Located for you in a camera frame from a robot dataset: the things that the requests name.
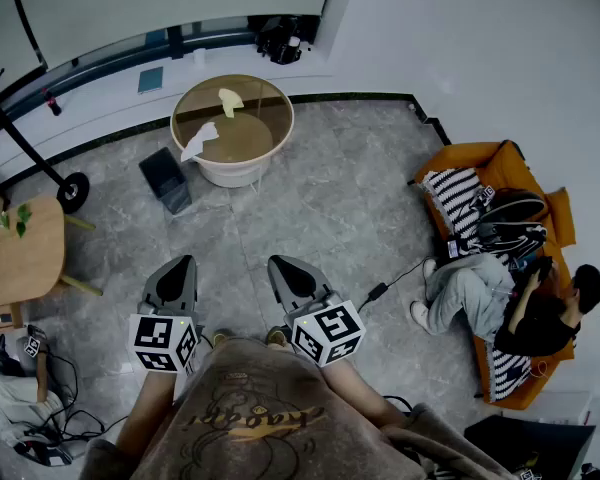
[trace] blue notebook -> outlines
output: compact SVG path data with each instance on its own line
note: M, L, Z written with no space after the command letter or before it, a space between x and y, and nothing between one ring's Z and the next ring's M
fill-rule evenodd
M162 67L148 69L140 73L138 94L162 89Z

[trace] trash bin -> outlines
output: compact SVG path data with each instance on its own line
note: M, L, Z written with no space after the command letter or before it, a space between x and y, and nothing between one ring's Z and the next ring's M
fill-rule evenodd
M191 204L187 179L167 148L140 162L140 170L155 196L175 215Z
M242 99L244 108L225 115L218 96L229 89ZM243 187L257 181L267 170L271 156L289 139L293 129L293 107L276 86L248 75L225 75L199 83L176 105L171 133L180 150L202 125L215 124L218 138L203 142L193 157L200 171L221 187Z

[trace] gray tile floor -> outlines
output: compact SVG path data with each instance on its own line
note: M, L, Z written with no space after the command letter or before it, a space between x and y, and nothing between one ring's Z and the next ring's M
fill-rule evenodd
M346 101L296 105L294 135L273 158L260 195L225 189L183 165L193 204L172 216L155 200L138 162L161 147L176 148L168 128L108 144L57 166L86 173L88 201L77 213L95 232L67 229L68 274L104 290L103 297L55 289L24 304L27 321L55 340L79 375L79 406L111 423L131 409L144 378L126 349L127 320L146 277L180 254L199 267L197 311L207 334L230 327L263 338L282 322L266 273L272 254L321 268L333 286L360 304L432 253L433 228L421 194L407 181L442 147L404 102ZM55 193L43 174L19 183L13 203ZM432 337L411 320L409 304L423 294L419 272L405 277L362 313L367 336L354 362L383 394L427 402L458 430L490 413L479 391L467 326ZM201 346L199 359L205 352ZM179 380L179 389L183 382ZM108 434L115 439L119 427ZM4 478L73 478L68 468L28 463L0 443Z

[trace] white marker cube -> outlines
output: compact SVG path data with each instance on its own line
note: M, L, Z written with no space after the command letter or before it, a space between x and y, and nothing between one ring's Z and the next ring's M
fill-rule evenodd
M318 366L326 366L358 350L366 332L348 300L296 318L291 341Z
M198 341L190 317L133 314L129 318L129 349L147 370L186 371Z

